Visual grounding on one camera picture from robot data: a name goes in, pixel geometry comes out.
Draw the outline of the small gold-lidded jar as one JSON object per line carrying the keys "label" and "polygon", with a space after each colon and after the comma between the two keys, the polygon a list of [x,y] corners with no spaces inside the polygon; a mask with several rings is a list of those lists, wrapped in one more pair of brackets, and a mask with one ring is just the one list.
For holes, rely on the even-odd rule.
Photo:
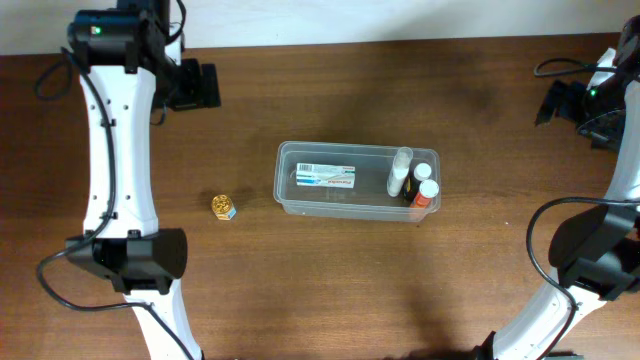
{"label": "small gold-lidded jar", "polygon": [[211,209],[218,220],[231,220],[236,215],[235,206],[227,195],[217,195],[211,201]]}

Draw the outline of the white Panadol medicine box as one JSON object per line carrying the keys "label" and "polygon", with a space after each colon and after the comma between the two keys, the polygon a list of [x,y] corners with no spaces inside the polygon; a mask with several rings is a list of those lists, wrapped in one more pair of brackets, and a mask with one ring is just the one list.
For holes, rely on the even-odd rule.
{"label": "white Panadol medicine box", "polygon": [[298,186],[352,189],[355,186],[356,168],[297,163],[295,174]]}

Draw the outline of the dark syrup bottle white cap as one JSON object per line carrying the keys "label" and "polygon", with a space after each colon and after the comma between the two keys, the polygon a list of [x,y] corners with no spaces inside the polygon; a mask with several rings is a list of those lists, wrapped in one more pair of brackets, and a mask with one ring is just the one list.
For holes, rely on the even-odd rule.
{"label": "dark syrup bottle white cap", "polygon": [[419,163],[411,170],[405,179],[401,194],[406,201],[411,202],[419,191],[420,184],[429,180],[432,167],[428,163]]}

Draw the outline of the orange tube white cap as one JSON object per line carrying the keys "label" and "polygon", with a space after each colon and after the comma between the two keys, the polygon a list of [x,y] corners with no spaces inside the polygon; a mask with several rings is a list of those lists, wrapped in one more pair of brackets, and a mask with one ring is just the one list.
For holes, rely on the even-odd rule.
{"label": "orange tube white cap", "polygon": [[435,180],[424,180],[420,183],[418,192],[413,198],[410,207],[411,208],[427,208],[431,202],[439,194],[440,187]]}

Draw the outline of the white plastic lotion bottle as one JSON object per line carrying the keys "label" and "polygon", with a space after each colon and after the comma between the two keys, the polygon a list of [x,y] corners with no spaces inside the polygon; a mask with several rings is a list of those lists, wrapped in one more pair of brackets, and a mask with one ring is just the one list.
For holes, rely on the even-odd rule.
{"label": "white plastic lotion bottle", "polygon": [[408,176],[413,159],[413,151],[409,147],[401,147],[394,156],[391,170],[387,179],[386,189],[391,197],[397,197]]}

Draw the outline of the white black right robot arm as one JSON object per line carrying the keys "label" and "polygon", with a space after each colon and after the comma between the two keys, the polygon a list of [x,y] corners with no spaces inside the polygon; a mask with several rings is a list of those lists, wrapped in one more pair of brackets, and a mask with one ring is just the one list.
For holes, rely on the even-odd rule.
{"label": "white black right robot arm", "polygon": [[550,208],[586,204],[588,210],[560,224],[550,243],[545,271],[531,261],[544,283],[518,316],[475,347],[474,359],[550,359],[555,346],[584,317],[639,290],[639,19],[630,18],[616,48],[595,63],[572,60],[569,74],[589,73],[588,84],[559,80],[547,92],[535,123],[553,117],[576,126],[595,148],[616,152],[616,167],[602,198],[565,197],[542,205],[526,231],[534,253],[534,226]]}

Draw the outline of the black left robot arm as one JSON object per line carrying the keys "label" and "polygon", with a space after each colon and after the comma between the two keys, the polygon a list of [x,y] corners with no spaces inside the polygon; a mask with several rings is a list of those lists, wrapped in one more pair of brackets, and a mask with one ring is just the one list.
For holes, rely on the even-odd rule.
{"label": "black left robot arm", "polygon": [[150,128],[155,110],[220,106],[216,68],[181,57],[184,25],[167,1],[81,10],[68,41],[88,113],[90,198],[67,258],[124,296],[152,358],[201,359],[182,297],[186,234],[160,228],[155,211]]}

